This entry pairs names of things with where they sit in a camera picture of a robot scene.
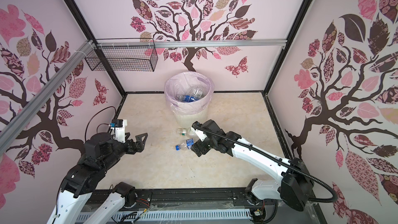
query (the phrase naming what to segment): enclosure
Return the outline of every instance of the enclosure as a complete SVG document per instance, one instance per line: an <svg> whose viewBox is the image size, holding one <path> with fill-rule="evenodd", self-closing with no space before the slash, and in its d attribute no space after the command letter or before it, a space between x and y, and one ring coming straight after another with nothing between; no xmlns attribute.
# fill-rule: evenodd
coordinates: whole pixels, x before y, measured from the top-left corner
<svg viewBox="0 0 398 224"><path fill-rule="evenodd" d="M0 0L2 222L46 222L85 142L124 119L145 148L106 172L76 223L120 182L141 199L108 223L251 223L275 203L271 223L396 223L397 15L398 0ZM187 138L164 88L187 71L214 83L206 120L302 159L337 201L253 205L246 187L272 176L176 150Z"/></svg>

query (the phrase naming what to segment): wall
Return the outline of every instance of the wall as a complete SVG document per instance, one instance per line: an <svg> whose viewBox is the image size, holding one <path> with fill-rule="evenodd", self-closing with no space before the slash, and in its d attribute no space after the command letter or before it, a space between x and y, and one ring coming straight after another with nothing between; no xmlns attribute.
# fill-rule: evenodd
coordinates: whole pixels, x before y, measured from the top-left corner
<svg viewBox="0 0 398 224"><path fill-rule="evenodd" d="M396 223L397 2L315 0L270 92L331 224Z"/></svg>
<svg viewBox="0 0 398 224"><path fill-rule="evenodd" d="M63 0L1 0L0 130L83 42ZM63 177L84 152L87 122L104 107L117 107L120 99L106 72L78 65L0 156L3 223L47 221ZM113 109L97 115L87 137L113 115Z"/></svg>
<svg viewBox="0 0 398 224"><path fill-rule="evenodd" d="M197 0L195 5L195 0L75 1L98 39L149 37L156 41L284 39L302 2ZM279 49L279 46L158 49L155 72L116 74L126 91L163 91L168 78L187 70L211 77L216 90L263 90Z"/></svg>

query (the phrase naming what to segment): beige tiled floor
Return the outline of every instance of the beige tiled floor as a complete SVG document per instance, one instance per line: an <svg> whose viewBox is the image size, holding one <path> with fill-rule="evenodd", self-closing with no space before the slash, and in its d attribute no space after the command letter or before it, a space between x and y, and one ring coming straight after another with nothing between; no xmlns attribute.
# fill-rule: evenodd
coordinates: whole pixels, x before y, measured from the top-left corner
<svg viewBox="0 0 398 224"><path fill-rule="evenodd" d="M148 132L145 150L124 155L111 168L98 189L123 181L136 188L246 187L252 178L271 180L250 163L215 150L197 157L193 152L176 151L183 142L164 94L131 94L119 118L127 119L131 137ZM233 131L277 156L283 152L261 93L215 93L208 119L225 132Z"/></svg>

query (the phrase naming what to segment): aluminum rail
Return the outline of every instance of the aluminum rail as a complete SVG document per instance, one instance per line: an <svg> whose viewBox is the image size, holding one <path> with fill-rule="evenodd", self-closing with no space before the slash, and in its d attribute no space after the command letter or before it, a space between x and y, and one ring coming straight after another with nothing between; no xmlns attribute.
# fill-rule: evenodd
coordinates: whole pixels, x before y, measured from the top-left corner
<svg viewBox="0 0 398 224"><path fill-rule="evenodd" d="M97 47L120 47L120 46L146 46L149 42L112 42L111 39L97 44ZM251 40L220 40L220 41L172 41L155 42L158 48L175 47L222 47L222 46L285 46L286 39L251 39Z"/></svg>
<svg viewBox="0 0 398 224"><path fill-rule="evenodd" d="M57 90L59 85L66 80L73 69L81 62L89 52L93 50L93 42L86 41L80 48L72 54L67 62L59 69L59 71L50 78L39 93L37 93L31 101L22 109L15 118L0 133L0 154L6 152L7 148L33 119L36 113L46 103L46 101Z"/></svg>

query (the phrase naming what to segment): plastic bag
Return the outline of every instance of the plastic bag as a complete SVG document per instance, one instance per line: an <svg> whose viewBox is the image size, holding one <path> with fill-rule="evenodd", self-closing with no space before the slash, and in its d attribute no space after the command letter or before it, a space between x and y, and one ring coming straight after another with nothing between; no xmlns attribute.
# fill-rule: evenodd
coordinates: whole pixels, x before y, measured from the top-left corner
<svg viewBox="0 0 398 224"><path fill-rule="evenodd" d="M203 88L206 96L195 102L179 102L175 99L177 94L185 95L193 86ZM203 111L209 104L214 92L212 80L197 72L179 73L166 81L164 84L164 94L166 103L177 115L192 115Z"/></svg>

